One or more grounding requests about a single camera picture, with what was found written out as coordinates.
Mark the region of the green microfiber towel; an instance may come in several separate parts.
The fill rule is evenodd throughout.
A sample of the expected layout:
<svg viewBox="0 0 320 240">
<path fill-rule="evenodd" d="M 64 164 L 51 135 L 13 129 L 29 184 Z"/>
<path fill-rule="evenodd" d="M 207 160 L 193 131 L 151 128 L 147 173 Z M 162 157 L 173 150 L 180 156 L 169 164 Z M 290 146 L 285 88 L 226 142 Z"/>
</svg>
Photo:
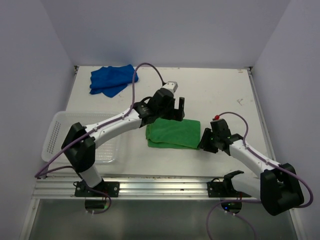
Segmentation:
<svg viewBox="0 0 320 240">
<path fill-rule="evenodd" d="M 145 137 L 150 148 L 197 150 L 201 140 L 198 120 L 182 121 L 159 118 L 146 126 Z"/>
</svg>

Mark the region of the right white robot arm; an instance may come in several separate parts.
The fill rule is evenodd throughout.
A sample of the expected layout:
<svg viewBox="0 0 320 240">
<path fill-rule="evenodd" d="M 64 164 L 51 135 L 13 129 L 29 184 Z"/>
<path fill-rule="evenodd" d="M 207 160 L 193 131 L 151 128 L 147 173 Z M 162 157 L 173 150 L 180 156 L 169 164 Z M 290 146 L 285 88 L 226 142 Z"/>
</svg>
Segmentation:
<svg viewBox="0 0 320 240">
<path fill-rule="evenodd" d="M 303 192 L 292 165 L 280 164 L 249 149 L 244 137 L 232 134 L 224 119 L 214 119 L 210 125 L 204 130 L 198 148 L 213 154 L 222 151 L 244 164 L 254 176 L 236 170 L 224 175 L 222 181 L 212 179 L 207 182 L 208 197 L 251 196 L 259 200 L 272 216 L 304 203 Z"/>
</svg>

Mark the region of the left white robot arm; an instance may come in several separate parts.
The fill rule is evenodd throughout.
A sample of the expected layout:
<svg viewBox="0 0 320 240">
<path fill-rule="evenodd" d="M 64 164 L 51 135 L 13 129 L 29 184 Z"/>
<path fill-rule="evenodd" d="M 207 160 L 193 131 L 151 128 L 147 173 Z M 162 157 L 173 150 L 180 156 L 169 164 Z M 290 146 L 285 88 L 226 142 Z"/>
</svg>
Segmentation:
<svg viewBox="0 0 320 240">
<path fill-rule="evenodd" d="M 96 197 L 104 190 L 104 180 L 95 166 L 96 149 L 159 118 L 181 122 L 185 116 L 185 99 L 179 98 L 177 109 L 175 101 L 174 92 L 162 87 L 153 96 L 134 102 L 129 109 L 114 117 L 86 126 L 77 122 L 70 127 L 61 149 L 74 171 L 86 183 L 87 192 Z"/>
</svg>

